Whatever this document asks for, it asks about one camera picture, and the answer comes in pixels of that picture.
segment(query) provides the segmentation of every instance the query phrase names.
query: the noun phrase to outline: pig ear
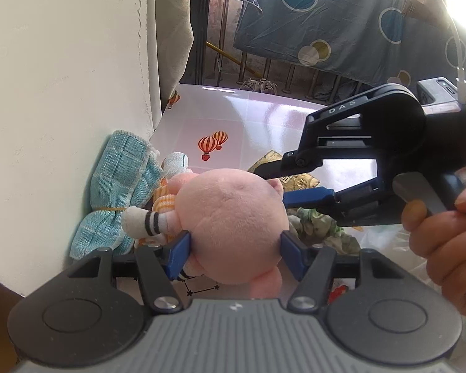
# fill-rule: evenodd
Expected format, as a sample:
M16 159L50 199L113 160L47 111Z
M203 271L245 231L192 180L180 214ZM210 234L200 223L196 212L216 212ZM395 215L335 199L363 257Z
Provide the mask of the pig ear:
M198 174L195 173L183 173L174 175L168 182L167 182L167 190L171 195L176 195L181 187L187 183L190 179L193 179Z
M283 185L281 184L281 181L278 178L275 179L269 179L268 184L270 184L274 190L280 195L280 197L283 199Z

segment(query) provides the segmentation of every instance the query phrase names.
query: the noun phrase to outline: yellow pole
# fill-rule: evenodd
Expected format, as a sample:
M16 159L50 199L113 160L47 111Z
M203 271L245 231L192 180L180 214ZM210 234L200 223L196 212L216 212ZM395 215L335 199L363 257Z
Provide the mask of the yellow pole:
M219 49L217 46L214 46L212 43L205 42L205 45L206 45L208 48L211 48L213 51L216 51L217 53L222 54L225 58L231 60L233 63L236 63L236 64L238 64L238 65L241 65L241 63L240 63L239 60L235 59L231 54L226 53L225 51ZM253 74L255 77L257 77L257 78L262 78L262 74L261 74L261 73L256 72L255 70L253 70L253 69L250 68L250 67L245 66L245 70L247 70L249 73L252 73L252 74Z

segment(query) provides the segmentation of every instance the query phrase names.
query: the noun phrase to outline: plush toy leg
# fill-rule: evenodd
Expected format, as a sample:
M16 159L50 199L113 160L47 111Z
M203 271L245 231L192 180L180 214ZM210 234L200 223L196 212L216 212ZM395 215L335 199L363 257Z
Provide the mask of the plush toy leg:
M155 220L157 220L157 227L154 226ZM134 206L123 212L121 225L123 231L135 240L147 237L154 238L160 233L176 236L182 230L175 210L159 213ZM167 242L164 240L160 244L165 245Z
M281 291L281 273L277 266L250 282L250 298L277 298Z
M200 276L205 274L205 269L199 264L194 254L190 254L188 261L183 267L183 272L188 276Z

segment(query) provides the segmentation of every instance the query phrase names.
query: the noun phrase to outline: hot air balloon print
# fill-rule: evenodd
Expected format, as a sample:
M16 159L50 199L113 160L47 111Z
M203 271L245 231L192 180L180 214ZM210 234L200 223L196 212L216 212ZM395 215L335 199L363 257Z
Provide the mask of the hot air balloon print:
M181 97L178 94L178 91L174 90L174 94L171 98L167 101L167 108L172 109L172 106L179 101Z
M214 151L218 144L219 142L217 141L217 138L212 136L202 137L199 140L199 149L204 152L204 154L202 154L203 161L207 161L209 158L211 158L209 153Z
M228 140L228 135L226 132L215 132L212 137L217 138L217 142L219 143L216 147L216 150L221 150L222 145L225 143L226 140Z

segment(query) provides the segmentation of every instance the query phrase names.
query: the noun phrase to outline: human hand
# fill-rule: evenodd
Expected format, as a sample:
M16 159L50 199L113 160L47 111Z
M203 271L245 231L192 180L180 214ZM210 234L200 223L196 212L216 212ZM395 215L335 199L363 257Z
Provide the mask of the human hand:
M466 189L456 200L457 211L426 217L423 202L406 205L402 223L411 232L409 247L427 259L426 272L442 294L466 316Z

